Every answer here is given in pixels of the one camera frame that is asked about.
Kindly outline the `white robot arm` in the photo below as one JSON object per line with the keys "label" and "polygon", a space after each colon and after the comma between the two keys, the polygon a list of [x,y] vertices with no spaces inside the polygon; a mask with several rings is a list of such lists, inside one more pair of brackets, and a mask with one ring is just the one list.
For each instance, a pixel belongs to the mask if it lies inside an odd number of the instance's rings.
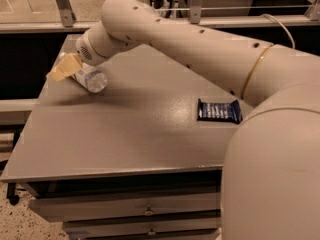
{"label": "white robot arm", "polygon": [[99,21],[49,76],[61,81],[149,45],[250,112],[231,137],[221,183],[223,240],[319,240],[320,58],[106,0]]}

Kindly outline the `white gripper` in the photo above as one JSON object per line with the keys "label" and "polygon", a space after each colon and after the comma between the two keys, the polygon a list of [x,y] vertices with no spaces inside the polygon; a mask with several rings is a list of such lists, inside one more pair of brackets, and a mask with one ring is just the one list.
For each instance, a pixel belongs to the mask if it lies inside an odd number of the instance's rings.
{"label": "white gripper", "polygon": [[65,54],[47,77],[54,81],[61,81],[80,71],[83,61],[88,65],[98,66],[116,54],[133,48],[133,43],[118,40],[108,34],[102,22],[99,21],[76,40],[78,54]]}

